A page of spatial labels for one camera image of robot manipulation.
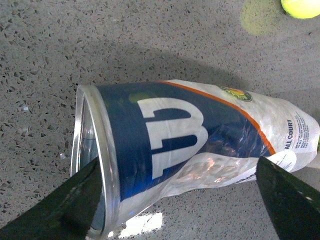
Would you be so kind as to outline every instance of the tennis ball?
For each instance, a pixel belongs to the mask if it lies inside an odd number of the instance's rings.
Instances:
[[[296,19],[311,19],[320,15],[320,0],[281,0],[281,4]]]

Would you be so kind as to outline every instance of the terrazzo countertop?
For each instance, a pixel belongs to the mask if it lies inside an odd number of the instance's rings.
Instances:
[[[279,2],[2,0],[0,227],[69,178],[80,84],[223,85],[320,122],[320,18],[293,19]],[[316,169],[295,175],[320,189]],[[163,198],[142,216],[158,224],[110,239],[278,239],[256,182]]]

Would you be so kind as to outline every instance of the wilson logo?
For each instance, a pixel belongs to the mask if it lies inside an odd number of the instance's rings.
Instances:
[[[137,101],[150,140],[151,150],[161,150],[163,141],[181,137],[195,136],[196,143],[192,146],[152,154],[152,179],[163,175],[163,170],[180,164],[195,155],[208,139],[208,132],[202,126],[204,116],[202,112],[185,100],[158,97]],[[189,113],[190,117],[178,119],[154,120],[155,112],[159,115],[162,110],[177,109]]]

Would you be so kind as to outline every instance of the metal can rim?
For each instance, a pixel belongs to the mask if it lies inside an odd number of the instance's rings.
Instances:
[[[93,85],[80,85],[76,91],[75,125],[70,174],[72,176],[79,171],[79,153],[85,102],[88,105],[94,127],[105,205],[102,230],[90,228],[88,237],[91,239],[100,239],[105,237],[115,227],[118,221],[120,210],[120,182],[116,148],[108,112],[99,90]]]

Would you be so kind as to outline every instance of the crushed tennis ball can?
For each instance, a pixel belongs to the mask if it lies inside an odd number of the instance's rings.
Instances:
[[[249,91],[182,80],[82,85],[71,175],[99,157],[103,183],[88,237],[163,197],[254,180],[260,156],[299,170],[316,157],[319,135],[290,102]]]

